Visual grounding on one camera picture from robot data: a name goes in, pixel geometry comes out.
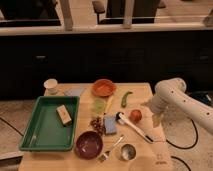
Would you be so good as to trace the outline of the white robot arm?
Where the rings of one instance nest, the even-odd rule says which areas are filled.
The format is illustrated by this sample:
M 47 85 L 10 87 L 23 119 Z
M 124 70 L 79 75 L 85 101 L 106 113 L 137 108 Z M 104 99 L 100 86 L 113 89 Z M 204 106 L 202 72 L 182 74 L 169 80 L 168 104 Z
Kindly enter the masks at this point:
M 155 94 L 146 103 L 153 113 L 153 127 L 160 125 L 166 107 L 173 104 L 213 135 L 213 108 L 188 96 L 186 88 L 181 78 L 162 80 L 155 85 Z

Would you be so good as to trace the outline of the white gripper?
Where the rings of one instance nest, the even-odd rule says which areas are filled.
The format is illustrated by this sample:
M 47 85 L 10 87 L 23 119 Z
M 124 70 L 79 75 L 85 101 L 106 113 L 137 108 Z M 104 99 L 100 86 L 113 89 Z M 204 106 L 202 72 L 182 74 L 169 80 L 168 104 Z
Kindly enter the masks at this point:
M 152 121 L 153 121 L 153 127 L 156 128 L 161 124 L 162 120 L 162 113 L 165 110 L 165 102 L 161 99 L 155 99 L 152 98 L 147 102 L 143 103 L 143 106 L 146 106 L 150 109 L 150 111 L 153 113 L 152 115 Z

